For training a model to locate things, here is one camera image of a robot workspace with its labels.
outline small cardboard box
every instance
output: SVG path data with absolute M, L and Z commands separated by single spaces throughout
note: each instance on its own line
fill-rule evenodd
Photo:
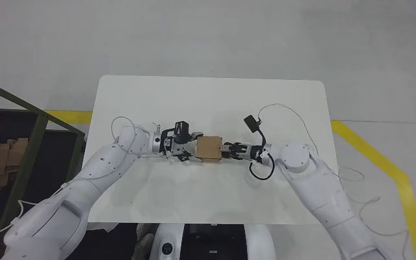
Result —
M 217 163 L 221 160 L 222 138 L 219 136 L 200 136 L 196 141 L 196 157 L 204 163 Z
M 8 152 L 6 166 L 19 166 L 20 165 L 21 160 L 23 156 L 25 155 L 25 151 L 26 151 L 26 147 L 28 143 L 29 143 L 28 138 L 19 138 L 17 142 L 15 141 L 15 143 L 11 145 L 11 149 Z

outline black cable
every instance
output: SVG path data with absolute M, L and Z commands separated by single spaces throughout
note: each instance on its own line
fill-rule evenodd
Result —
M 267 155 L 269 156 L 270 160 L 272 160 L 272 171 L 270 172 L 270 174 L 269 174 L 267 177 L 262 178 L 262 177 L 259 177 L 259 176 L 255 175 L 255 174 L 254 174 L 254 172 L 253 172 L 253 170 L 252 170 L 252 166 L 253 166 L 253 163 L 252 163 L 252 162 L 250 163 L 250 166 L 248 167 L 248 169 L 249 169 L 250 173 L 251 173 L 251 174 L 252 174 L 252 175 L 253 175 L 256 179 L 259 179 L 259 180 L 261 180 L 261 181 L 266 181 L 267 179 L 270 179 L 270 177 L 272 177 L 272 175 L 273 175 L 273 173 L 274 173 L 274 168 L 276 167 L 276 165 L 274 164 L 274 159 L 273 159 L 273 157 L 272 157 L 269 153 L 267 153 Z
M 260 129 L 257 132 L 261 135 L 261 149 L 263 149 L 266 145 L 266 137 Z

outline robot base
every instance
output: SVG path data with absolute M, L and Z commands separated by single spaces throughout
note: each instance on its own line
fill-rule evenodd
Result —
M 150 260 L 264 259 L 276 260 L 265 225 L 161 224 Z

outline gray floor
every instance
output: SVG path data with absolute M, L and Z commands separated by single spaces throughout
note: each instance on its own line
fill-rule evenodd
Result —
M 0 87 L 41 109 L 91 111 L 106 74 L 319 80 L 331 118 L 352 120 L 413 187 L 415 46 L 412 0 L 0 1 Z M 367 177 L 347 189 L 382 197 L 365 220 L 405 228 L 394 183 L 338 136 L 335 147 Z M 320 226 L 272 230 L 280 259 L 339 258 Z

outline black panel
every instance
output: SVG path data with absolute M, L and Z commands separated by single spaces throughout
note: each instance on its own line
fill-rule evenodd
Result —
M 76 138 L 67 131 L 45 132 L 23 200 L 41 202 L 65 182 Z
M 38 115 L 26 110 L 0 110 L 0 144 L 8 139 L 31 137 Z
M 186 224 L 181 260 L 247 260 L 244 225 Z

